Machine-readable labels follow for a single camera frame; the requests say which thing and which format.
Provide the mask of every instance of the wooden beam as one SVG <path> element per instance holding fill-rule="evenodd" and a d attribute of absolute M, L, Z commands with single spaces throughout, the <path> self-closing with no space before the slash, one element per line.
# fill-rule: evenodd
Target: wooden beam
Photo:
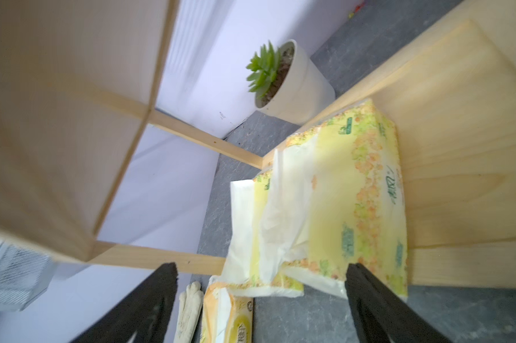
<path fill-rule="evenodd" d="M 153 111 L 149 123 L 166 132 L 170 132 L 188 141 L 212 149 L 237 161 L 241 161 L 258 169 L 262 168 L 262 157 L 245 149 L 241 149 L 240 147 L 236 147 L 227 141 L 199 130 L 169 115 Z"/>
<path fill-rule="evenodd" d="M 223 257 L 97 241 L 87 263 L 157 269 L 161 264 L 174 262 L 181 273 L 220 275 L 225 261 Z"/>
<path fill-rule="evenodd" d="M 516 288 L 516 241 L 410 249 L 409 283 Z"/>

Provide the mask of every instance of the wooden stick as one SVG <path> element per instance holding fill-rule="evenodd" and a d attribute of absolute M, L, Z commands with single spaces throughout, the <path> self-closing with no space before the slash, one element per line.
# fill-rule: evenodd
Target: wooden stick
<path fill-rule="evenodd" d="M 225 261 L 223 257 L 97 241 L 87 263 L 157 269 L 166 262 L 175 262 L 181 273 L 220 275 Z"/>
<path fill-rule="evenodd" d="M 262 157 L 255 155 L 245 149 L 236 147 L 227 141 L 199 130 L 191 125 L 184 123 L 169 115 L 153 111 L 149 123 L 156 127 L 170 132 L 179 137 L 185 138 L 203 147 L 212 149 L 220 154 L 229 156 L 237 161 L 241 161 L 258 169 L 262 168 Z"/>

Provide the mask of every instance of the succulent plant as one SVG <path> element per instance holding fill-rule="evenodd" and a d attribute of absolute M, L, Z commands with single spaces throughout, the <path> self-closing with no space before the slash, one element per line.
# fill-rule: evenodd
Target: succulent plant
<path fill-rule="evenodd" d="M 268 42 L 269 48 L 262 45 L 260 48 L 260 57 L 254 53 L 254 57 L 250 59 L 247 69 L 253 71 L 248 76 L 247 81 L 250 82 L 249 92 L 255 92 L 258 97 L 263 97 L 269 90 L 271 84 L 277 77 L 277 69 L 281 63 L 281 53 L 279 49 L 275 50 L 271 42 Z"/>

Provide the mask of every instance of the gray floor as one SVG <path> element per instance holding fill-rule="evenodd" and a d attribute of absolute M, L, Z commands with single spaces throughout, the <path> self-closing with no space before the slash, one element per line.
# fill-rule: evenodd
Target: gray floor
<path fill-rule="evenodd" d="M 458 3 L 460 0 L 367 1 L 311 59 L 340 96 Z M 263 156 L 296 128 L 256 112 L 227 141 Z M 220 156 L 199 253 L 227 255 L 229 182 L 253 178 L 257 172 Z M 208 277 L 193 278 L 206 287 Z M 253 341 L 358 342 L 346 301 L 309 287 L 305 293 L 295 299 L 256 298 Z M 411 286 L 408 304 L 454 342 L 516 342 L 516 290 Z"/>

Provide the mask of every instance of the wooden plank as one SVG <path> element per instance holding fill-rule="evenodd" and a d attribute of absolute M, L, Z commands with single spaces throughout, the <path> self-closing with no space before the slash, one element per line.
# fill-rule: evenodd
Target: wooden plank
<path fill-rule="evenodd" d="M 157 269 L 166 262 L 175 262 L 181 273 L 220 275 L 225 261 L 223 257 L 97 241 L 87 263 Z"/>
<path fill-rule="evenodd" d="M 395 121 L 412 248 L 516 238 L 516 1 L 499 5 L 462 3 L 332 105 L 372 97 Z"/>
<path fill-rule="evenodd" d="M 132 160 L 132 155 L 134 155 L 134 152 L 136 151 L 136 148 L 138 147 L 138 143 L 140 142 L 140 139 L 142 138 L 142 134 L 144 134 L 145 127 L 147 126 L 149 119 L 152 115 L 152 112 L 155 110 L 155 104 L 157 103 L 157 95 L 158 95 L 158 89 L 161 85 L 161 79 L 162 79 L 162 72 L 165 69 L 165 63 L 166 58 L 168 55 L 168 50 L 170 48 L 170 41 L 172 40 L 172 33 L 174 31 L 174 24 L 176 23 L 176 16 L 178 15 L 178 8 L 179 8 L 179 0 L 169 0 L 168 1 L 168 7 L 167 7 L 167 13 L 165 15 L 165 23 L 163 28 L 163 33 L 161 36 L 161 43 L 158 50 L 157 60 L 156 60 L 156 66 L 155 66 L 155 72 L 153 76 L 153 83 L 152 83 L 152 89 L 150 91 L 149 101 L 148 101 L 148 109 L 147 113 L 142 119 L 140 126 L 138 127 L 138 131 L 136 132 L 136 135 L 134 135 L 134 138 L 132 140 L 132 144 L 127 150 L 127 153 L 124 157 L 124 161 L 121 165 L 121 168 L 117 172 L 117 176 L 115 178 L 115 182 L 113 183 L 113 186 L 111 187 L 108 197 L 105 200 L 102 209 L 100 210 L 100 214 L 98 216 L 98 219 L 96 221 L 96 224 L 94 225 L 93 229 L 93 235 L 94 237 L 97 237 L 100 233 L 100 229 L 102 228 L 102 225 L 105 221 L 106 216 L 108 215 L 109 208 L 111 207 L 111 204 L 113 203 L 113 200 L 115 199 L 115 195 L 117 194 L 117 190 L 119 186 L 121 185 L 122 179 L 124 178 L 124 174 L 126 173 L 126 170 L 128 169 L 128 166 L 130 164 L 130 161 Z"/>
<path fill-rule="evenodd" d="M 149 113 L 166 8 L 0 1 L 1 237 L 87 258 Z"/>
<path fill-rule="evenodd" d="M 0 238 L 61 260 L 84 260 L 93 239 L 43 175 L 0 121 Z"/>
<path fill-rule="evenodd" d="M 236 147 L 227 141 L 201 131 L 169 115 L 153 111 L 149 123 L 165 130 L 166 132 L 170 132 L 179 137 L 185 138 L 188 141 L 192 141 L 202 145 L 203 147 L 212 149 L 237 161 L 241 161 L 256 168 L 262 167 L 262 157 L 241 149 L 240 147 Z"/>
<path fill-rule="evenodd" d="M 516 288 L 516 241 L 411 249 L 409 283 Z"/>
<path fill-rule="evenodd" d="M 363 100 L 371 96 L 371 94 L 378 91 L 379 89 L 385 87 L 388 84 L 386 80 L 388 76 L 392 75 L 393 73 L 397 73 L 398 71 L 402 72 L 402 70 L 399 69 L 404 67 L 405 64 L 430 48 L 434 42 L 444 37 L 449 32 L 453 31 L 456 27 L 460 26 L 463 20 L 467 20 L 471 13 L 473 13 L 474 10 L 477 10 L 477 6 L 479 5 L 478 2 L 481 1 L 466 0 L 460 3 L 457 7 L 442 17 L 437 23 L 433 24 L 426 31 L 422 32 L 419 37 L 416 37 L 411 43 L 395 53 L 386 62 L 371 72 L 367 77 L 359 81 L 355 86 L 351 87 L 350 90 L 336 99 L 331 105 L 327 106 L 327 108 L 321 111 L 318 115 L 310 119 L 302 127 L 296 130 L 296 132 L 303 132 L 310 127 L 313 127 L 315 123 L 328 116 L 329 114 L 334 113 L 344 108 L 345 106 Z M 273 153 L 275 152 L 275 149 L 282 150 L 284 147 L 285 142 L 283 141 L 269 153 L 267 153 L 263 157 L 262 168 L 270 167 L 271 162 L 273 161 Z"/>

